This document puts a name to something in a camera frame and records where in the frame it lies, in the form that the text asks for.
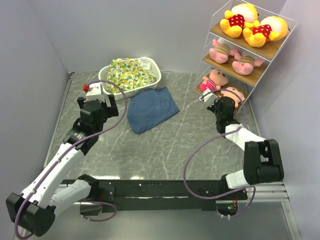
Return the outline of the black-haired doll pink skirt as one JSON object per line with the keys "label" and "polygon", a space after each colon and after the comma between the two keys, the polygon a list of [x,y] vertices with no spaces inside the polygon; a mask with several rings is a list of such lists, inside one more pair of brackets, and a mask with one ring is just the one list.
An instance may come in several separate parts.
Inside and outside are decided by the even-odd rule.
{"label": "black-haired doll pink skirt", "polygon": [[219,90],[222,86],[228,83],[228,78],[225,73],[220,70],[212,69],[209,72],[209,77],[203,76],[202,83],[199,85],[201,92],[203,93],[207,89]]}

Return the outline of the pink pig plush striped shirt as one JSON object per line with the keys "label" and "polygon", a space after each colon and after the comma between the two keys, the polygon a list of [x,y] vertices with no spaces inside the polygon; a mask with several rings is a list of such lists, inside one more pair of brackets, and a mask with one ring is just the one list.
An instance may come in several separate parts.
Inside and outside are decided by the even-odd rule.
{"label": "pink pig plush striped shirt", "polygon": [[227,62],[229,56],[233,56],[236,60],[242,57],[239,53],[239,48],[223,38],[213,39],[212,46],[213,48],[209,49],[209,56],[218,64]]}

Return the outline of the yellow bear plush polka dot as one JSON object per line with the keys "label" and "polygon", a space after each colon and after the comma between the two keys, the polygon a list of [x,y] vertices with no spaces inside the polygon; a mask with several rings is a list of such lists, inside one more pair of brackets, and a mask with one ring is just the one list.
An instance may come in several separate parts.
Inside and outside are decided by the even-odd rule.
{"label": "yellow bear plush polka dot", "polygon": [[224,12],[224,18],[220,21],[222,31],[230,38],[238,38],[244,28],[258,26],[258,12],[251,3],[242,3]]}

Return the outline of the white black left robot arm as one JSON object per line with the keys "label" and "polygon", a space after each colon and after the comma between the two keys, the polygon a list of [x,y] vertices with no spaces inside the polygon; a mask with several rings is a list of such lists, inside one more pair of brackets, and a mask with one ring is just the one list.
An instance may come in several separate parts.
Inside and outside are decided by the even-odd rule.
{"label": "white black left robot arm", "polygon": [[70,170],[98,141],[107,119],[119,115],[115,97],[80,97],[80,116],[63,139],[57,153],[44,170],[21,193],[11,193],[5,203],[15,236],[26,240],[43,236],[56,217],[76,202],[103,205],[99,181],[87,174],[58,191]]}

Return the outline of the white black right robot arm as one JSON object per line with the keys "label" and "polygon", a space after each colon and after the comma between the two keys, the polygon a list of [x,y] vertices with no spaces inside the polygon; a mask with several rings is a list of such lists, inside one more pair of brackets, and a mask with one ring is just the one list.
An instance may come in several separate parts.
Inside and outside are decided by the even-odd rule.
{"label": "white black right robot arm", "polygon": [[284,179],[278,142],[252,133],[237,121],[234,118],[235,101],[232,98],[218,97],[207,109],[215,114],[217,132],[244,152],[243,168],[227,174],[224,177],[226,182],[218,188],[222,198],[231,199],[237,188]]}

